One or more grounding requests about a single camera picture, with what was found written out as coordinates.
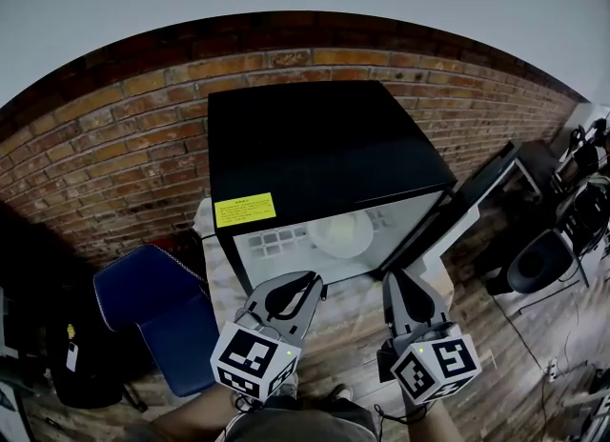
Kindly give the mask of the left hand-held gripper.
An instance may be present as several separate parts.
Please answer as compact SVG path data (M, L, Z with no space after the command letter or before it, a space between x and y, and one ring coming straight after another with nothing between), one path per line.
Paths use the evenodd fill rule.
M211 356L217 383L258 401L275 394L296 371L304 338L324 293L312 271L281 274L258 285L224 325Z

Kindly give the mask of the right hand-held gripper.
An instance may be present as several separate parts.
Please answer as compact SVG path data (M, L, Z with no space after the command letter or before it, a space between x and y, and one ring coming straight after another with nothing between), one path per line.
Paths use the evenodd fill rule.
M444 299L433 286L418 276L387 272L382 292L385 324L399 337L378 351L380 382L396 381L407 405L427 405L459 392L479 375L472 337L447 323ZM405 312L413 323L442 325L419 337L402 335Z

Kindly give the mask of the white round plate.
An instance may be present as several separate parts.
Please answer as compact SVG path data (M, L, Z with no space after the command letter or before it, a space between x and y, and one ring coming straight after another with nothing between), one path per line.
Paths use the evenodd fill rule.
M325 219L328 219L330 217L313 220L307 223L307 233L311 238L313 244L321 251L324 251L330 254L332 257L339 259L350 259L366 251L372 244L374 237L374 228L372 220L369 218L368 214L365 211L355 211L349 213L353 214L356 217L355 242L349 251L335 251L325 244L325 241L320 234L320 226L324 223Z

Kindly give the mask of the black mini fridge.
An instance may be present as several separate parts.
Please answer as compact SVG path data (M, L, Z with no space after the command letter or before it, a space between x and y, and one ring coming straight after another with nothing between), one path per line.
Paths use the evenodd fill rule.
M313 271L331 284L416 262L512 166L506 144L458 182L417 123L377 81L327 81L227 90L208 99L213 226L241 286ZM276 217L217 228L214 202L269 192ZM338 259L299 249L254 258L246 235L381 208L395 225L366 252Z

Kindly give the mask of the person's left forearm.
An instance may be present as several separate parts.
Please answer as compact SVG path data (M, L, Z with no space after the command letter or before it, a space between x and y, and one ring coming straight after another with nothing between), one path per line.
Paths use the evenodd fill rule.
M172 442L214 442L237 416L234 392L214 385L179 408L152 422Z

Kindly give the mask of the person's right forearm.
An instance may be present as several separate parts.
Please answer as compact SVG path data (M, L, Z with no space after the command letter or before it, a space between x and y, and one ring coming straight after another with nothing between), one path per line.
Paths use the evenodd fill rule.
M441 400L428 406L426 415L407 426L409 442L463 442L456 424Z

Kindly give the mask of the table with pale tablecloth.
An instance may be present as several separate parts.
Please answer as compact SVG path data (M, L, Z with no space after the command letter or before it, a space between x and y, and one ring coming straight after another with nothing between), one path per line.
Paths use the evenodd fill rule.
M213 311L217 325L222 328L226 322L234 320L247 294L214 236L211 199L205 198L199 203L193 230L202 239ZM367 276L357 277L328 287L327 298L316 306L307 339L314 342L326 336L360 336L383 325L381 284Z

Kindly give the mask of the person's left shoe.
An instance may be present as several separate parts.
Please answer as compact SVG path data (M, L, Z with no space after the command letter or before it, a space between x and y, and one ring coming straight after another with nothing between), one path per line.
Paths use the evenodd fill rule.
M294 372L286 379L286 381L278 389L277 395L296 399L297 398L297 389L298 389L298 375L296 372Z

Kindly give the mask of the yellow rectangular sticker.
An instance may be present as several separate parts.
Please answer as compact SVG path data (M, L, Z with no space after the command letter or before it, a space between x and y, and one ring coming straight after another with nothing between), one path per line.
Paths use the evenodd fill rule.
M275 205L269 192L214 202L213 211L217 228L276 217Z

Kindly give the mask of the person's dark shorts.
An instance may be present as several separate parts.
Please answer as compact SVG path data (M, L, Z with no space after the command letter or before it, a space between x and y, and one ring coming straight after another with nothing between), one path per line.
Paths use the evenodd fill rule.
M225 442L378 442L373 417L345 398L326 400L320 409L266 408L240 416Z

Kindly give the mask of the blue padded chair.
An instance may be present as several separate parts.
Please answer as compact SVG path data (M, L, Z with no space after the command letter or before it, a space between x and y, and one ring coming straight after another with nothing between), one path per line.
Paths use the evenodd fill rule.
M215 384L211 356L219 331L200 276L167 251L145 245L97 272L93 288L107 327L138 327L174 395Z

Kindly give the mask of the grey shell chair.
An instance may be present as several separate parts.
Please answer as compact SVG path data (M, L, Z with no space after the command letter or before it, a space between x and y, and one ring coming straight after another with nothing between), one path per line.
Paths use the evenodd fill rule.
M505 277L510 289L522 294L574 278L589 286L580 258L557 229L548 229L532 240L511 262Z

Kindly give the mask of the black office chair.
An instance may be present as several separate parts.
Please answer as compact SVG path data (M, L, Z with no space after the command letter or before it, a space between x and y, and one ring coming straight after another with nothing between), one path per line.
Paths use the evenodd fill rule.
M67 326L75 329L73 340ZM68 345L78 348L76 372L66 368ZM70 408L92 410L119 403L126 385L153 366L139 331L108 328L91 286L60 291L48 304L46 350L59 401Z

